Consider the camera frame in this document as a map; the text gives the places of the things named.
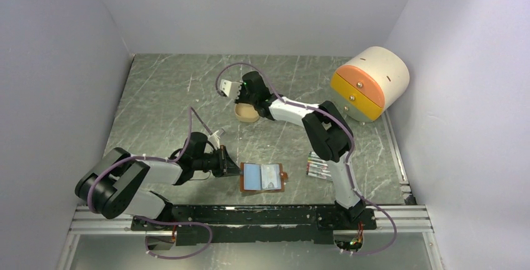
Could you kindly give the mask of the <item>brown leather card holder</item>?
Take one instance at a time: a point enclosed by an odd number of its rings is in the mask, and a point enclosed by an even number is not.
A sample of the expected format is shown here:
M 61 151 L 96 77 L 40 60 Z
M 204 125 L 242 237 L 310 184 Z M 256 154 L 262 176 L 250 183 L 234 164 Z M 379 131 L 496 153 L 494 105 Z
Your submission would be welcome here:
M 288 174 L 281 163 L 255 164 L 242 162 L 239 189 L 242 193 L 282 193 Z

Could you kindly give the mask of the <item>beige oval tray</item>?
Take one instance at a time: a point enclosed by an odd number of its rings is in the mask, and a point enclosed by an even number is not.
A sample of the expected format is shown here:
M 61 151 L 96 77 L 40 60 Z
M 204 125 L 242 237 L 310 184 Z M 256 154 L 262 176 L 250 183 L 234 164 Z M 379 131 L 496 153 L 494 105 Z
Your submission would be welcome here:
M 236 103 L 234 106 L 235 117 L 242 123 L 255 123 L 260 115 L 251 104 Z

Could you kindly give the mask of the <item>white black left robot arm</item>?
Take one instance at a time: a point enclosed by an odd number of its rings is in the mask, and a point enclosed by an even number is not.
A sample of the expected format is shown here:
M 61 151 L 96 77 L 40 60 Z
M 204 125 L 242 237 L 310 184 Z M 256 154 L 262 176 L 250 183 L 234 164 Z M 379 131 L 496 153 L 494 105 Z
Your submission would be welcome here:
M 163 230 L 178 219 L 174 205 L 162 195 L 147 191 L 146 185 L 180 186 L 198 171 L 216 178 L 241 173 L 225 146 L 213 144 L 201 132 L 192 132 L 184 147 L 167 159 L 135 156 L 115 147 L 79 180 L 74 193 L 92 212 L 106 219 L 127 214 L 147 218 L 156 229 Z

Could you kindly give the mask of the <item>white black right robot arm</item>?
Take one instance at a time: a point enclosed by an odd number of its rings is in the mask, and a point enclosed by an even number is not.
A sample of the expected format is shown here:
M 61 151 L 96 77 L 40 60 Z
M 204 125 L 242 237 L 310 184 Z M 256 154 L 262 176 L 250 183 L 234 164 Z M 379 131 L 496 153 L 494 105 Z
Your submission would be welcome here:
M 326 162 L 331 174 L 338 223 L 346 229 L 358 224 L 366 203 L 356 188 L 351 166 L 353 133 L 337 107 L 331 101 L 308 104 L 276 94 L 257 71 L 243 75 L 237 100 L 252 105 L 261 117 L 305 129 L 312 151 Z

